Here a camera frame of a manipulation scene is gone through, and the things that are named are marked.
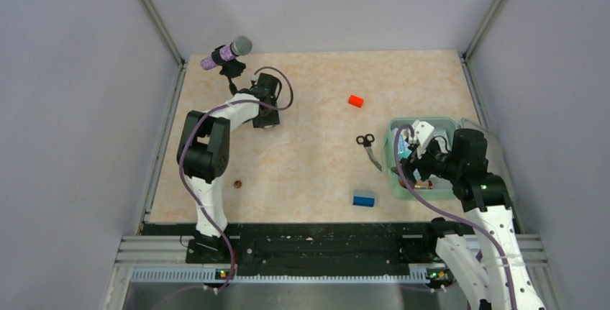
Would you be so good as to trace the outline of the green plastic medicine box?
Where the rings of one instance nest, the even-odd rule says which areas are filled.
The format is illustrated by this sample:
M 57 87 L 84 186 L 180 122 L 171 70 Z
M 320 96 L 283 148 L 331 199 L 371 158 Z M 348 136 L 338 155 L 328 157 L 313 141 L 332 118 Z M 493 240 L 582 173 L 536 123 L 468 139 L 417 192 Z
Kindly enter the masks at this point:
M 389 178 L 392 194 L 402 200 L 415 200 L 407 188 L 402 186 L 401 179 L 394 172 L 396 167 L 393 154 L 399 155 L 399 158 L 404 156 L 404 152 L 396 152 L 394 150 L 393 141 L 396 135 L 396 130 L 403 124 L 410 124 L 415 128 L 415 121 L 421 120 L 430 123 L 434 127 L 435 136 L 443 136 L 447 140 L 448 148 L 452 148 L 452 140 L 456 129 L 462 128 L 463 121 L 456 122 L 449 117 L 401 117 L 392 119 L 386 130 L 384 141 L 384 168 Z M 452 193 L 452 186 L 449 181 L 438 178 L 432 175 L 430 178 L 432 189 L 416 189 L 416 192 L 427 201 L 449 201 L 455 200 Z

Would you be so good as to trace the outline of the blue cotton ball bag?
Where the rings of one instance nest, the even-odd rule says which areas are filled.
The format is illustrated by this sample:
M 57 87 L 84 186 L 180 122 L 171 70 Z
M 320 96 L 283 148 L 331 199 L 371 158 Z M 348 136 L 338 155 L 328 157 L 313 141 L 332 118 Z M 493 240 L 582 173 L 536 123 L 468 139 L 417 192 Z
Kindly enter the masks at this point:
M 395 153 L 399 158 L 408 158 L 408 156 L 410 156 L 412 153 L 410 146 L 413 141 L 411 132 L 408 129 L 402 129 L 400 131 L 399 143 L 395 148 Z

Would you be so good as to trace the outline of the translucent box lid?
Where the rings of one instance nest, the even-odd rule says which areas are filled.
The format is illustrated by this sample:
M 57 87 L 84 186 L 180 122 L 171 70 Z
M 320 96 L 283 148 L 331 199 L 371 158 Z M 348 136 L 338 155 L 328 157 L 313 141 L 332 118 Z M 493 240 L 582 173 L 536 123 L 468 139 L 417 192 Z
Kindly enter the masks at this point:
M 517 196 L 516 196 L 516 192 L 514 190 L 513 183 L 511 181 L 509 169 L 506 165 L 506 161 L 504 158 L 504 149 L 503 149 L 500 141 L 498 140 L 498 138 L 493 133 L 491 133 L 489 130 L 487 130 L 485 127 L 481 126 L 479 123 L 477 123 L 471 119 L 462 118 L 460 120 L 459 127 L 468 128 L 468 129 L 476 129 L 483 133 L 484 137 L 487 140 L 487 144 L 488 144 L 487 151 L 486 151 L 486 158 L 488 160 L 488 171 L 490 173 L 494 173 L 494 174 L 502 177 L 502 179 L 504 180 L 504 183 L 506 184 L 509 198 L 511 199 L 511 201 L 516 201 Z

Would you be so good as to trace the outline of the black handled scissors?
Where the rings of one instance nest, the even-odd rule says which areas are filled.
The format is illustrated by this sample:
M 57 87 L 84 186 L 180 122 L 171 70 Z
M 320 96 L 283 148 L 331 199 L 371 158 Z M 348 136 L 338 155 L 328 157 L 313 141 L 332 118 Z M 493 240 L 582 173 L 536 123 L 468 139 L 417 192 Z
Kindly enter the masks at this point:
M 364 150 L 367 152 L 370 162 L 372 162 L 375 168 L 381 173 L 383 171 L 383 166 L 380 164 L 380 162 L 374 155 L 372 149 L 372 144 L 374 142 L 375 137 L 373 134 L 358 135 L 356 137 L 356 143 L 364 148 Z

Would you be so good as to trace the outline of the brown medicine bottle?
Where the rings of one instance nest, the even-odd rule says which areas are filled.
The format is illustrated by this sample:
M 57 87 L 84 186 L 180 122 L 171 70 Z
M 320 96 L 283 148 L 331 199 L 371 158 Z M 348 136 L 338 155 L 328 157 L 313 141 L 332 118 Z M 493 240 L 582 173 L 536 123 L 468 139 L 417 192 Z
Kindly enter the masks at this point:
M 415 183 L 405 183 L 403 181 L 399 181 L 399 183 L 403 188 L 407 188 L 408 186 L 410 186 L 415 190 L 432 190 L 434 188 L 433 183 L 431 181 L 416 181 Z

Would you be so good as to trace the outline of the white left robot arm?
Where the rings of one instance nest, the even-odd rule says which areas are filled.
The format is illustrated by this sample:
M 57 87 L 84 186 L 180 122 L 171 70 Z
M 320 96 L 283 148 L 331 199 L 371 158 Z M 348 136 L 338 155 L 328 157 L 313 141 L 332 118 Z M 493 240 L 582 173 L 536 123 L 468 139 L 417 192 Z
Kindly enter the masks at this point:
M 229 165 L 231 133 L 251 122 L 254 128 L 280 124 L 277 100 L 281 81 L 256 73 L 251 87 L 208 112 L 190 111 L 177 151 L 178 172 L 196 204 L 194 241 L 214 262 L 226 260 L 230 242 L 223 238 L 228 221 L 222 203 L 222 176 Z

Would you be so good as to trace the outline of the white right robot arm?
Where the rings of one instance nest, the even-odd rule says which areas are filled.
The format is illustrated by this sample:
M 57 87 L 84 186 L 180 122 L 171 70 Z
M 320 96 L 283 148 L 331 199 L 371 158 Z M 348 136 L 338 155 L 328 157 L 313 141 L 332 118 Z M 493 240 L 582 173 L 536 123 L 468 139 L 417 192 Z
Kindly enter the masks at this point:
M 393 161 L 408 192 L 439 216 L 429 224 L 422 252 L 443 261 L 470 309 L 545 309 L 516 237 L 514 213 L 503 178 L 488 169 L 488 141 L 480 130 L 456 129 L 440 145 L 426 121 L 405 123 L 393 136 Z M 434 175 L 451 185 L 463 216 L 424 199 L 416 180 Z

